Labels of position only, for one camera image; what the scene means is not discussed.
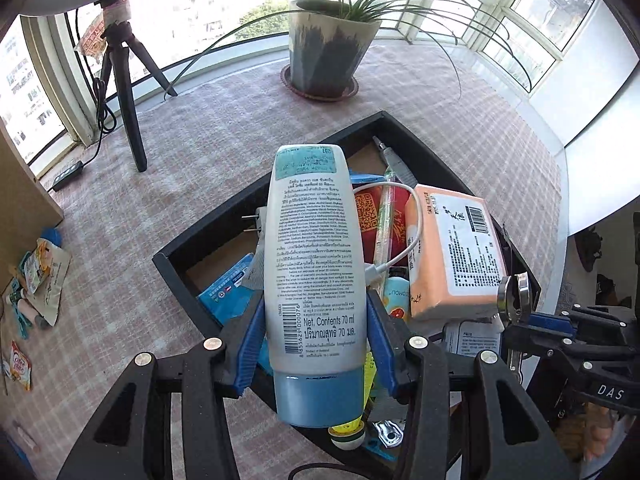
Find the person's right hand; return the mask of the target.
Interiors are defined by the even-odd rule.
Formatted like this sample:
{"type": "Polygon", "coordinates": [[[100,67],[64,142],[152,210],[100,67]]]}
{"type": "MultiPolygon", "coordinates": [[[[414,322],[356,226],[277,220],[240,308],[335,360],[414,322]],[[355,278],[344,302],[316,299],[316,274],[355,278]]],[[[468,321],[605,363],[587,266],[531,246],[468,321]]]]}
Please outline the person's right hand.
{"type": "Polygon", "coordinates": [[[633,423],[634,416],[587,402],[563,418],[554,434],[573,462],[589,463],[605,456],[616,431],[626,434],[633,423]]]}

